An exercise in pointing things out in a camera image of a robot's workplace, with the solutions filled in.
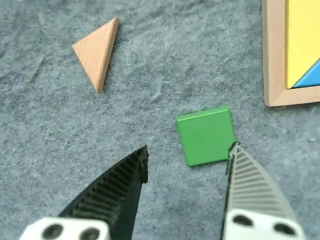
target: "wooden triangle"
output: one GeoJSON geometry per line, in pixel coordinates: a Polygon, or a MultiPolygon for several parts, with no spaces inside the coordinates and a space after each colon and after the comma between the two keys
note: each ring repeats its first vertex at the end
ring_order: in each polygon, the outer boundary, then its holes
{"type": "Polygon", "coordinates": [[[103,91],[119,20],[113,18],[72,45],[97,93],[103,91]]]}

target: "blue tangram piece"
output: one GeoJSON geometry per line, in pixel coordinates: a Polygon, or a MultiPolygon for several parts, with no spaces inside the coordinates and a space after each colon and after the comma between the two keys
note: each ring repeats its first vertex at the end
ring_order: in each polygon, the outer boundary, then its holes
{"type": "Polygon", "coordinates": [[[320,85],[320,59],[300,78],[293,88],[320,85]]]}

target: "screw hole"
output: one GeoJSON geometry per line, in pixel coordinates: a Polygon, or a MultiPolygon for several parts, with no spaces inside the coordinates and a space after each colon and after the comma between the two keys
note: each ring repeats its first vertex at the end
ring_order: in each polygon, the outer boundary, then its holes
{"type": "Polygon", "coordinates": [[[296,235],[295,230],[291,226],[288,226],[284,223],[278,223],[274,225],[274,230],[276,232],[283,233],[286,235],[296,235]]]}
{"type": "Polygon", "coordinates": [[[99,230],[96,228],[88,228],[80,237],[80,240],[96,240],[99,237],[99,230]]]}
{"type": "Polygon", "coordinates": [[[248,217],[244,215],[237,215],[233,218],[233,222],[244,225],[244,226],[253,226],[252,220],[250,220],[248,217]]]}
{"type": "Polygon", "coordinates": [[[42,237],[45,240],[57,239],[62,233],[63,227],[60,224],[53,224],[48,226],[42,233],[42,237]]]}

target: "gray carpet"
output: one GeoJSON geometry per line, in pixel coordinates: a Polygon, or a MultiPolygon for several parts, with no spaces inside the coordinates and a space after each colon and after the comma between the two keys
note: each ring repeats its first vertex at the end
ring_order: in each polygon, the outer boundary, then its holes
{"type": "Polygon", "coordinates": [[[175,116],[228,104],[242,146],[320,238],[320,105],[263,102],[260,0],[0,0],[0,235],[57,215],[148,145],[134,240],[218,240],[226,163],[189,168],[175,116]],[[104,93],[71,45],[112,17],[104,93]]]}

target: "green square block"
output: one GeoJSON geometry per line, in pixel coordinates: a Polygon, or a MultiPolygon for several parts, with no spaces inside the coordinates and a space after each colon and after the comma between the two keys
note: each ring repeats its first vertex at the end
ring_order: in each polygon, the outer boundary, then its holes
{"type": "Polygon", "coordinates": [[[228,106],[177,116],[176,123],[188,166],[228,159],[236,141],[228,106]]]}

